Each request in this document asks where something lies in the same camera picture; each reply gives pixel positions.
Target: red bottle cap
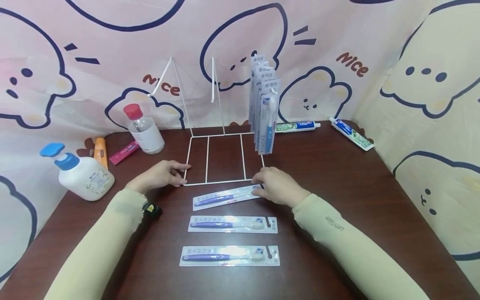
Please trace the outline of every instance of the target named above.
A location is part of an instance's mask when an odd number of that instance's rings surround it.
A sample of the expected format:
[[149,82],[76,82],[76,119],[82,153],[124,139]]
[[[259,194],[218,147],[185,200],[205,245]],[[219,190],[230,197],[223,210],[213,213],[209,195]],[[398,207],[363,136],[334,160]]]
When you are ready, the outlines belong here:
[[127,114],[127,117],[130,120],[138,120],[144,116],[144,113],[142,113],[142,110],[140,109],[140,105],[136,103],[125,106],[123,112]]

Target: cartoon face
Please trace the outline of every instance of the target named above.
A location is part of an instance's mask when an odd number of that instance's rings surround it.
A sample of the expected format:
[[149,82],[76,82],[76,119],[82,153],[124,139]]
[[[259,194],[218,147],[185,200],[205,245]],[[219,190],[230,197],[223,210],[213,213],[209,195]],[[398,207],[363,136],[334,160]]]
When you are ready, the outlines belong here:
[[55,99],[76,91],[61,52],[42,29],[14,12],[0,8],[0,26],[8,28],[1,33],[0,118],[27,129],[47,127]]
[[480,26],[480,4],[459,2],[433,9],[412,34],[382,96],[436,119],[480,82],[480,60],[471,51],[472,41],[465,38]]
[[417,151],[393,174],[457,261],[480,259],[480,167]]
[[336,82],[331,69],[315,67],[283,91],[278,116],[283,122],[336,118],[351,96],[351,87]]
[[132,103],[139,104],[142,112],[152,117],[158,128],[185,128],[180,108],[169,102],[158,102],[155,97],[149,97],[147,91],[135,87],[126,89],[113,100],[105,108],[105,115],[115,125],[127,130],[129,120],[123,108]]
[[100,26],[132,32],[165,23],[180,9],[185,0],[162,0],[161,7],[158,7],[158,1],[154,0],[144,0],[141,5],[129,1],[65,1],[83,17]]
[[36,234],[36,210],[14,184],[0,176],[0,287],[13,267],[33,242]]
[[[253,32],[258,26],[274,26],[278,30],[267,35]],[[264,40],[274,42],[274,48],[264,48]],[[212,82],[212,57],[218,76],[220,91],[250,81],[250,57],[265,54],[270,66],[278,68],[278,55],[287,38],[287,15],[278,3],[272,3],[242,12],[223,23],[205,42],[200,54],[200,68],[205,78]]]

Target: person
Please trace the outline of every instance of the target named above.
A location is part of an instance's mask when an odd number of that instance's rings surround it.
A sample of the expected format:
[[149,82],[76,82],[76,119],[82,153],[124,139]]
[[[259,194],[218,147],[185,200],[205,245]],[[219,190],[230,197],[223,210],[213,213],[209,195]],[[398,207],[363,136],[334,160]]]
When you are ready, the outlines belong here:
[[[142,221],[145,193],[168,184],[179,187],[187,183],[179,171],[190,167],[176,161],[161,161],[118,192],[68,257],[45,300],[101,299],[127,242]],[[255,174],[252,183],[265,187],[254,190],[253,194],[290,206],[298,225],[332,252],[369,299],[428,299],[417,283],[375,242],[287,173],[265,167]]]

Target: brown tabletop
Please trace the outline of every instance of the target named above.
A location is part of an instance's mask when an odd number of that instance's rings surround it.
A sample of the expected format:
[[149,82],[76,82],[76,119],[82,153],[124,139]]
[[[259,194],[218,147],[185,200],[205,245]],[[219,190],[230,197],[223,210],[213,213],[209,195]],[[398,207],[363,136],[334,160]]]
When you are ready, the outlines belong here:
[[[228,127],[228,132],[246,127]],[[209,134],[215,129],[196,129]],[[165,130],[165,149],[141,150],[117,166],[113,188],[97,202],[68,192],[0,291],[0,299],[42,299],[69,254],[111,198],[136,175],[167,159],[185,161],[190,132]],[[244,135],[246,175],[260,168],[251,135]],[[132,141],[127,132],[106,137],[110,155]],[[193,139],[189,183],[205,177],[206,139]],[[351,224],[389,253],[433,299],[478,295],[375,149],[364,152],[328,122],[314,132],[278,134],[265,165],[291,174],[304,188],[336,207]],[[239,136],[210,139],[209,181],[243,178]],[[291,211],[265,199],[192,211],[192,197],[250,185],[248,182],[164,188],[151,197],[164,213],[144,222],[127,247],[105,299],[363,299],[331,255],[295,225]],[[276,216],[278,234],[189,233],[192,215]],[[278,245],[280,267],[179,267],[183,246]]]

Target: hand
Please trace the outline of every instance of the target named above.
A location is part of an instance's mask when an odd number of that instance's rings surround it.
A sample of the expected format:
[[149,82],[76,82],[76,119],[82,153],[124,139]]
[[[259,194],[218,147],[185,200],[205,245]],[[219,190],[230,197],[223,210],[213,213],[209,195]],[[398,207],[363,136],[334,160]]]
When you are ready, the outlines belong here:
[[161,188],[168,184],[179,187],[187,181],[182,178],[177,170],[184,172],[191,167],[175,160],[162,160],[127,183],[125,188],[145,194],[148,190]]
[[265,189],[252,191],[255,196],[263,197],[277,204],[293,208],[311,193],[293,180],[293,178],[275,167],[263,167],[252,179],[254,184],[264,184]]

